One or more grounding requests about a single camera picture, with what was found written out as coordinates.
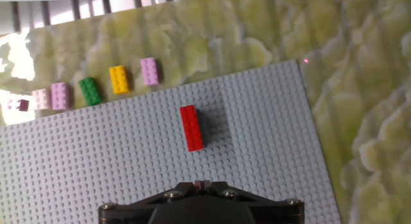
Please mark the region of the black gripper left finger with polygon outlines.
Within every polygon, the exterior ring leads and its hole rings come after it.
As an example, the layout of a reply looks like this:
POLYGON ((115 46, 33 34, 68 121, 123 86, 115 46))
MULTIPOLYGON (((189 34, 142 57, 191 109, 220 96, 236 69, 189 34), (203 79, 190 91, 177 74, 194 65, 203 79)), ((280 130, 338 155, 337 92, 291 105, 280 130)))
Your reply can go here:
POLYGON ((162 205, 198 195, 203 181, 181 182, 174 188, 128 205, 108 202, 98 208, 99 224, 148 223, 155 210, 162 205))

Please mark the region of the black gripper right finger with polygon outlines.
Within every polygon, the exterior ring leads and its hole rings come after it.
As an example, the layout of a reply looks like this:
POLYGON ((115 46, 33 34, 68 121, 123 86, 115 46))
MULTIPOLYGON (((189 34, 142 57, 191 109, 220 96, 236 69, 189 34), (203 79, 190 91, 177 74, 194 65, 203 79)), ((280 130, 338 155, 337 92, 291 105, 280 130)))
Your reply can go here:
POLYGON ((202 182, 202 194, 218 199, 218 203, 247 223, 304 223, 304 202, 298 198, 273 201, 229 186, 226 182, 202 182))

